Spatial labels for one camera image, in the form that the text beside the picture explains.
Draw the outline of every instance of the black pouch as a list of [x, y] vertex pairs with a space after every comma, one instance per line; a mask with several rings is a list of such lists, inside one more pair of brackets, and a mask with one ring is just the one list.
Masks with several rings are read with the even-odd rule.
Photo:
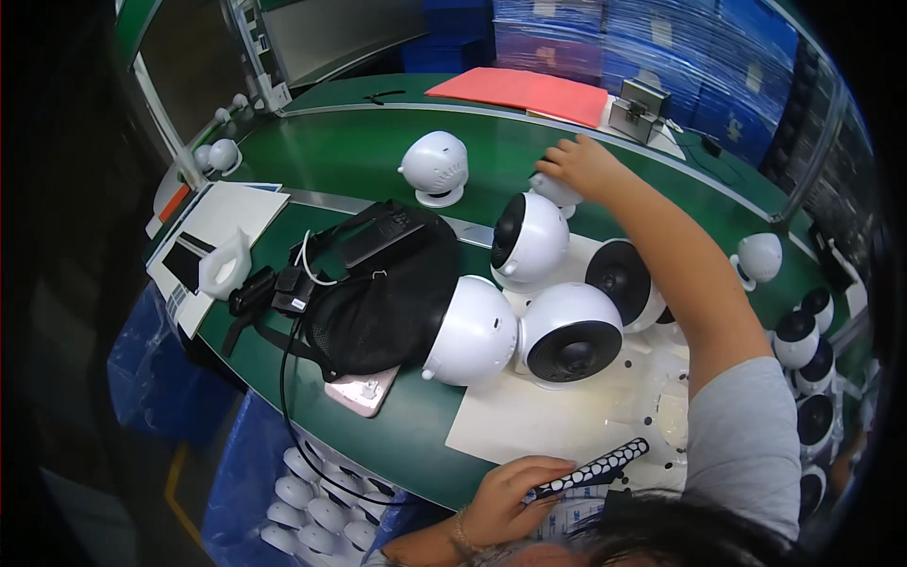
[[[400, 211], [424, 224], [416, 249], [405, 248], [399, 258], [385, 257], [383, 264], [334, 286], [318, 286], [302, 318], [306, 344], [272, 329], [262, 333], [256, 325], [259, 334], [280, 348], [290, 344], [291, 354], [318, 363], [326, 382], [423, 364], [458, 279], [456, 235], [440, 216], [392, 200], [376, 203], [319, 232], [309, 240], [306, 255], [310, 265], [344, 232]], [[293, 248], [290, 256], [297, 251]]]

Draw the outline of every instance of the human hand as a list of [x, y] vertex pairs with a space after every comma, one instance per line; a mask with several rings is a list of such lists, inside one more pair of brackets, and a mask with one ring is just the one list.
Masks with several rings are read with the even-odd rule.
[[573, 461], [524, 456], [492, 469], [482, 479], [473, 503], [463, 512], [463, 535], [480, 547], [530, 535], [561, 496], [555, 494], [529, 505], [520, 500], [529, 489], [571, 473], [575, 468]]
[[536, 171], [564, 181], [585, 200], [598, 201], [612, 186], [614, 178], [629, 170], [611, 152], [585, 134], [576, 141], [560, 140], [556, 148], [545, 150], [551, 161], [535, 162]]

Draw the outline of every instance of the person's hair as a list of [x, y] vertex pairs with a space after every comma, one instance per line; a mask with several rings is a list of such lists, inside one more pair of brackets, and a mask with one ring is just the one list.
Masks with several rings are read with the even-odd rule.
[[571, 535], [590, 567], [649, 557], [667, 567], [804, 563], [795, 543], [704, 497], [665, 491], [610, 493], [600, 515]]

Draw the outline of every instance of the pink phone case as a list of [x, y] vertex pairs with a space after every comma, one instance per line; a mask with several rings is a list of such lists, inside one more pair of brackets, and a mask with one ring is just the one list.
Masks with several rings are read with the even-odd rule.
[[372, 417], [378, 413], [399, 369], [393, 367], [369, 376], [343, 376], [325, 384], [325, 394], [362, 417]]

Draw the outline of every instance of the yellow floor line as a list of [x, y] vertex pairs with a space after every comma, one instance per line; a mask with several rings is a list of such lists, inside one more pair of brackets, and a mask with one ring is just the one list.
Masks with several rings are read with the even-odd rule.
[[164, 486], [164, 500], [173, 513], [176, 514], [176, 519], [180, 521], [183, 529], [189, 533], [199, 547], [202, 547], [199, 529], [195, 527], [195, 524], [192, 523], [189, 516], [182, 511], [180, 504], [173, 496], [176, 493], [176, 484], [180, 480], [180, 471], [182, 470], [183, 463], [186, 461], [186, 454], [188, 452], [189, 443], [185, 441], [180, 442], [180, 445], [176, 448], [176, 454], [173, 456], [170, 472], [167, 473], [167, 484]]

